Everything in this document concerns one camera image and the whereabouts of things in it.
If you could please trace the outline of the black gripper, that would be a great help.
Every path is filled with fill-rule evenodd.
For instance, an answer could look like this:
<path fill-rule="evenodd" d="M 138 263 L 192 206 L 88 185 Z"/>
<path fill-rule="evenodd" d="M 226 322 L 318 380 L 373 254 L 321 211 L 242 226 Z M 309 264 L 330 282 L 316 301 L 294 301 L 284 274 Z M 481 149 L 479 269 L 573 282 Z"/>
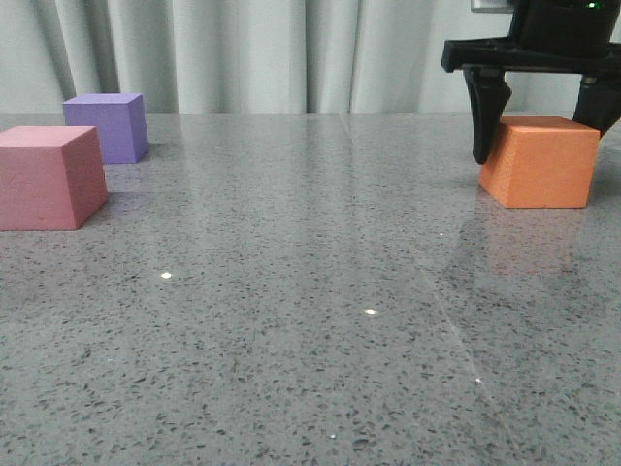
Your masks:
<path fill-rule="evenodd" d="M 465 69 L 476 163 L 487 161 L 511 96 L 505 71 L 584 75 L 572 120 L 604 136 L 620 119 L 620 76 L 605 75 L 620 71 L 619 14 L 618 1 L 519 1 L 506 37 L 444 43 L 444 71 Z"/>

